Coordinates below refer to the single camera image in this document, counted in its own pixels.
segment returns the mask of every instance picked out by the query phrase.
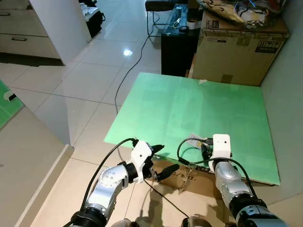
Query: white wall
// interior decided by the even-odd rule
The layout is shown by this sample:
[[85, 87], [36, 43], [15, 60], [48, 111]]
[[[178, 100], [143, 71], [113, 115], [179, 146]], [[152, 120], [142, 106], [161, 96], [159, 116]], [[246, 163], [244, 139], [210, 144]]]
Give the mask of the white wall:
[[283, 18], [290, 38], [261, 85], [281, 179], [270, 202], [303, 191], [303, 1], [288, 1]]
[[64, 64], [91, 39], [78, 0], [30, 0]]

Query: green object on floor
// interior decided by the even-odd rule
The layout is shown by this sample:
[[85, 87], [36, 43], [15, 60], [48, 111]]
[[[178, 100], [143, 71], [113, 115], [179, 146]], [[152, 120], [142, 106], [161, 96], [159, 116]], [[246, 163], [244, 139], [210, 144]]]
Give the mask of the green object on floor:
[[[137, 137], [165, 145], [158, 155], [177, 160], [178, 145], [190, 133], [229, 134], [232, 158], [252, 180], [280, 184], [259, 87], [140, 73], [105, 142]], [[188, 144], [182, 146], [180, 156], [191, 162], [202, 160], [201, 151]]]
[[23, 106], [23, 103], [18, 98], [11, 102], [5, 100], [3, 96], [8, 91], [10, 91], [8, 87], [0, 80], [0, 129]]

